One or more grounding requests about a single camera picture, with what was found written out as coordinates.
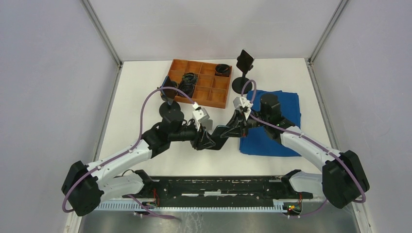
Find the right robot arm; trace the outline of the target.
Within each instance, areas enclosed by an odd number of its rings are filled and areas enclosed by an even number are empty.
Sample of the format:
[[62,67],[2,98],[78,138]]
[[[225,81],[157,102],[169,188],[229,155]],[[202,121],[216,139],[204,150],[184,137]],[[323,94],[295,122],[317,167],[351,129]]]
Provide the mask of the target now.
[[234,105],[231,120],[217,127],[219,139],[241,138],[252,128],[263,128],[271,140],[297,152],[319,169],[319,174],[301,170],[286,174],[280,186],[283,196],[293,198],[299,192],[311,193],[339,209],[352,202],[366,202],[370,184],[356,153],[327,147],[305,134],[282,115],[280,102],[274,94],[260,97],[259,111],[254,111],[252,102],[245,97],[235,98]]

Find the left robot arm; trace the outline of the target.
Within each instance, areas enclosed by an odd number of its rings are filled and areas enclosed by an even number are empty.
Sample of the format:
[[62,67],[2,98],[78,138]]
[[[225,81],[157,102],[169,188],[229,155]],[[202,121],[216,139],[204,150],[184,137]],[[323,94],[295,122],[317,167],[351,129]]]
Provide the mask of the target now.
[[190,120],[185,120],[180,111],[170,111],[129,148],[88,164],[73,163],[61,188],[65,195],[63,211],[85,216],[112,198],[133,194],[141,198],[150,196],[153,185],[145,172],[126,176],[120,173],[155,158],[168,150],[174,141],[189,141],[196,150],[215,146],[208,132],[212,125],[213,121],[203,108],[193,111]]

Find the blue cloth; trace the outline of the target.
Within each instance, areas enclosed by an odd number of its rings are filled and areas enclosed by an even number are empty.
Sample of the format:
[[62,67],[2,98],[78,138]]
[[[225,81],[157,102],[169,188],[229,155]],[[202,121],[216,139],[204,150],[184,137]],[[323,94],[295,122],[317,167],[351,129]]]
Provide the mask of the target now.
[[[278,97],[282,115],[293,122],[296,126],[301,126],[301,112],[299,96],[297,93],[273,91],[272,94]],[[248,135],[240,139],[239,150],[243,154],[272,156],[272,157],[299,157],[300,155],[274,140],[271,140],[263,127],[250,129]]]

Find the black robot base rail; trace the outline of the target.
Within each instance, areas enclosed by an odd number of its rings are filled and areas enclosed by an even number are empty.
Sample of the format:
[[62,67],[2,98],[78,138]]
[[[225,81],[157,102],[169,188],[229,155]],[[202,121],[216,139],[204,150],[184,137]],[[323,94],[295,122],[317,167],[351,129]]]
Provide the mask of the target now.
[[313,198],[298,193],[281,176],[152,176],[134,195],[159,198],[160,207],[270,207],[276,200]]

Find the black phone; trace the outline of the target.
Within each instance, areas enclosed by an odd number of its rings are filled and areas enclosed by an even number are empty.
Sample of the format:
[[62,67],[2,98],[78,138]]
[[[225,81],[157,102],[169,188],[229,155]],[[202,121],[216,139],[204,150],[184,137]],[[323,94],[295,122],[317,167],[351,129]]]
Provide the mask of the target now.
[[216,145],[212,148],[209,148],[209,150],[220,150],[224,146],[228,138],[221,138],[220,136],[225,128],[226,126],[224,125],[218,125],[215,128],[215,130],[211,134],[211,138],[216,142]]
[[254,58],[246,51],[241,50],[240,55],[237,57],[236,67],[242,73],[248,73],[253,68]]
[[166,89],[162,89],[160,91],[161,98],[164,101],[173,102],[177,91],[175,91],[174,89],[168,89],[168,87],[176,88],[177,82],[171,80],[169,76],[166,76],[161,87],[166,87]]

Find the silver metal phone stand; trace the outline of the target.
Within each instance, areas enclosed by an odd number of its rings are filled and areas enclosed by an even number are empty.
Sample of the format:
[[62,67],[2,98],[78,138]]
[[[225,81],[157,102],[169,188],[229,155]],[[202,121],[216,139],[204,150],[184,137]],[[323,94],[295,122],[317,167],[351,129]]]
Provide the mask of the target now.
[[207,119],[205,120],[202,125],[205,127],[207,131],[213,130],[213,120],[212,119]]

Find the black phone stand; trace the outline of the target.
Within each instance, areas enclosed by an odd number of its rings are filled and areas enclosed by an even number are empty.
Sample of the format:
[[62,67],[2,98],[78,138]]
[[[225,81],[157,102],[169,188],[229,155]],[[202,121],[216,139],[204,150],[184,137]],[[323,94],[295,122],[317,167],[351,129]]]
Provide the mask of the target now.
[[181,107],[178,102],[173,100],[173,102],[163,101],[163,103],[159,107],[159,114],[161,117],[164,117],[166,114],[172,111],[180,111]]
[[246,78],[246,74],[247,73],[242,73],[241,77],[237,77],[233,80],[232,89],[234,90],[234,92],[241,94],[243,86],[246,84],[247,81],[249,81],[249,79]]

